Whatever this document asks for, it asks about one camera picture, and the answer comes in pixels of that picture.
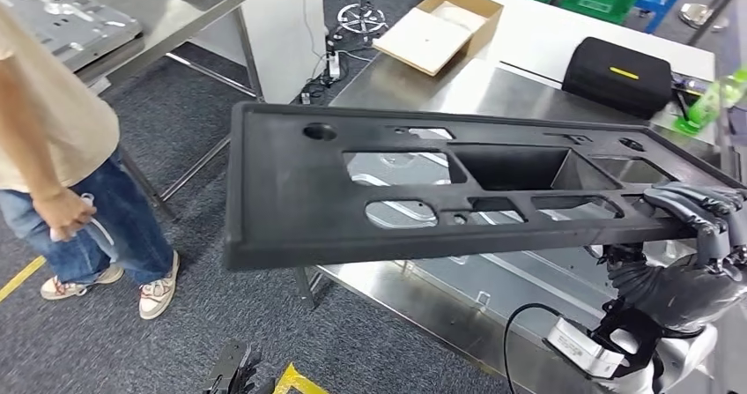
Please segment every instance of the robot finger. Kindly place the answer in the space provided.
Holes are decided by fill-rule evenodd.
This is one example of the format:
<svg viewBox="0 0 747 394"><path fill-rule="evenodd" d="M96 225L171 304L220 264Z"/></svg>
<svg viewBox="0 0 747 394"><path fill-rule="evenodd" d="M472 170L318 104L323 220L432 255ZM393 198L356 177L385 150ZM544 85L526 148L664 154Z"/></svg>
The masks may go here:
<svg viewBox="0 0 747 394"><path fill-rule="evenodd" d="M686 196L717 218L724 219L729 227L729 251L743 249L747 245L747 209L742 207L741 193L695 187L681 182L671 182L657 188Z"/></svg>
<svg viewBox="0 0 747 394"><path fill-rule="evenodd" d="M646 189L643 197L697 231L699 264L710 264L714 260L720 262L729 255L731 249L726 222L693 202L689 196L652 188Z"/></svg>

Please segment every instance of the jeans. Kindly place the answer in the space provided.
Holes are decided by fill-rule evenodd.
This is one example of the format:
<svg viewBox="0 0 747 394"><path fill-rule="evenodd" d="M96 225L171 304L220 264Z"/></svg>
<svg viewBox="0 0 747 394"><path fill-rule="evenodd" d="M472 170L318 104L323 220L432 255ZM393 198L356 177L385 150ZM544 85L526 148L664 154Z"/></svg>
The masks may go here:
<svg viewBox="0 0 747 394"><path fill-rule="evenodd" d="M49 226L26 193L0 190L0 210L8 227L47 259L60 282L92 284L117 263L139 285L165 277L174 250L164 238L153 211L122 168L119 153L112 154L83 181L70 187L78 195L93 195L93 217L111 236L89 223L68 242L53 242Z"/></svg>

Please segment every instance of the stainless steel table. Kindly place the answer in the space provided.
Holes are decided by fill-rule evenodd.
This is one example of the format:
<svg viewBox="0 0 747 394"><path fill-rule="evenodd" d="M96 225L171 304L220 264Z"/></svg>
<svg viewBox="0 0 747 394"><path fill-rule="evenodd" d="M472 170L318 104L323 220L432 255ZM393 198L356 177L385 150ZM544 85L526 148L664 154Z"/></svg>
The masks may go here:
<svg viewBox="0 0 747 394"><path fill-rule="evenodd" d="M378 55L331 106L645 123L479 60L452 65L431 78L389 56ZM719 164L718 148L663 127L652 127L700 158ZM669 254L664 248L671 245L659 245L662 257ZM560 255L543 255L541 251L477 255L467 261L443 258L324 265L317 271L414 323L485 371L497 374L503 373L504 366L500 354L504 323L515 307L538 299L558 301L571 308L581 322L593 324L602 315L602 302L615 295L607 285L606 271L596 267L594 258L582 249L569 249ZM301 284L300 290L305 298L313 298L308 285ZM598 388L558 356L540 347L540 334L551 320L533 319L519 322L509 340L515 381L537 393L597 392ZM706 384L707 378L700 373L693 378L692 385L698 385L694 392L706 392L699 384Z"/></svg>
<svg viewBox="0 0 747 394"><path fill-rule="evenodd" d="M84 67L78 76L86 83L93 83L106 77L117 84L135 75L147 65L162 56L214 78L251 97L263 101L262 88L257 77L254 57L249 43L243 17L237 9L246 0L97 0L137 19L143 27L139 39L103 56L100 60ZM225 78L198 63L170 53L190 37L215 22L233 13L242 34L241 44L247 61L248 80L251 89ZM170 214L165 201L191 179L200 169L228 145L228 136L218 142L191 169L174 182L171 187L159 194L147 177L139 170L132 159L125 155L125 164L151 198L151 201Z"/></svg>

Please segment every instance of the person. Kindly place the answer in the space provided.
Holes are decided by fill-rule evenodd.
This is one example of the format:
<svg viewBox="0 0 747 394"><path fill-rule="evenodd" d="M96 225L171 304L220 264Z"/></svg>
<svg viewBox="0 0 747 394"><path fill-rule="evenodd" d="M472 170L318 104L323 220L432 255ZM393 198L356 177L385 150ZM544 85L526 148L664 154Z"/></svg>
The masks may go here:
<svg viewBox="0 0 747 394"><path fill-rule="evenodd" d="M0 211L55 274L41 296L83 295L126 273L153 319L174 296L179 256L125 173L119 136L108 104L0 4Z"/></svg>

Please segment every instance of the beige shirt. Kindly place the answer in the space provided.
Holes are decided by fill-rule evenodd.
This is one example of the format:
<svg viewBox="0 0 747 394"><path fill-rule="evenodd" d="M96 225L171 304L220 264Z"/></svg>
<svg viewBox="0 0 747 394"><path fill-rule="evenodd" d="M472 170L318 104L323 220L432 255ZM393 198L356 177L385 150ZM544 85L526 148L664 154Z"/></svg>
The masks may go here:
<svg viewBox="0 0 747 394"><path fill-rule="evenodd" d="M18 78L38 103L60 182L69 187L90 175L114 152L119 123L106 102L34 39L0 4L0 61L15 60ZM0 189L27 192L20 172L0 149Z"/></svg>

